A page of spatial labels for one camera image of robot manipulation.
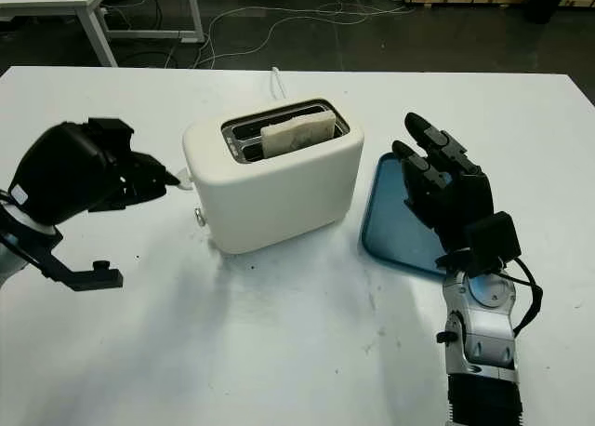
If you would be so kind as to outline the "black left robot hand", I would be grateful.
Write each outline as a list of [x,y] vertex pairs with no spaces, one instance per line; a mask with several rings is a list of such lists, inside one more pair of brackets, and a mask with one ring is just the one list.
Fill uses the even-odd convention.
[[124,210],[160,198],[180,180],[153,156],[133,151],[133,134],[117,118],[53,126],[20,160],[8,194],[21,211],[45,225],[84,211]]

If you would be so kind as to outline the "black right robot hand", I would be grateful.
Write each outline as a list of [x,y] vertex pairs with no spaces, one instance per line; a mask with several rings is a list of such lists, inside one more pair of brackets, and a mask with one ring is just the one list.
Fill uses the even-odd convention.
[[465,228],[494,213],[489,179],[448,132],[416,113],[408,113],[404,125],[425,152],[420,155],[400,140],[392,143],[403,172],[405,204],[437,234],[445,252],[467,248]]

